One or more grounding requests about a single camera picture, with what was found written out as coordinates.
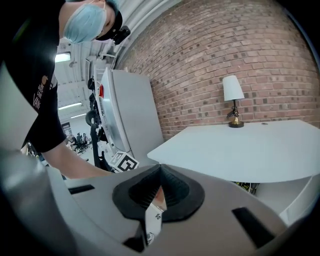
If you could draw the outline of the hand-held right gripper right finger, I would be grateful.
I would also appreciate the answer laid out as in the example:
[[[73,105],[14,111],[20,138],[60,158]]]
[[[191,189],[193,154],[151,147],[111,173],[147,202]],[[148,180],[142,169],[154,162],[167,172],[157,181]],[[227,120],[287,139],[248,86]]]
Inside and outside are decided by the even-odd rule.
[[[201,207],[187,220],[162,225],[152,243],[154,256],[249,256],[256,246],[233,214],[247,208],[275,237],[287,226],[271,208],[233,182],[175,167],[204,189]]]

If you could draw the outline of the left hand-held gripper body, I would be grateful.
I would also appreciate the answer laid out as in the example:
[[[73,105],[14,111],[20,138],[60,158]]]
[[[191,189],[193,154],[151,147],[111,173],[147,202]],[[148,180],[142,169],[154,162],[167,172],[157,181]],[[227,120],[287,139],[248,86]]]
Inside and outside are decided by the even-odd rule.
[[[127,152],[118,151],[108,162],[108,165],[115,173],[122,173],[138,168],[139,162]]]

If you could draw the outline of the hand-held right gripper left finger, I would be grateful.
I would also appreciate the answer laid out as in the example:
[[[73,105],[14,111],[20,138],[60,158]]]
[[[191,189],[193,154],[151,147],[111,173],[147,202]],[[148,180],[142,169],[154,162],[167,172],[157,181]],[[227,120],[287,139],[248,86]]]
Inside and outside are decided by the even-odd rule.
[[[0,253],[9,256],[129,256],[162,229],[154,199],[142,219],[125,218],[113,190],[148,167],[105,177],[63,180],[19,152],[0,153]]]

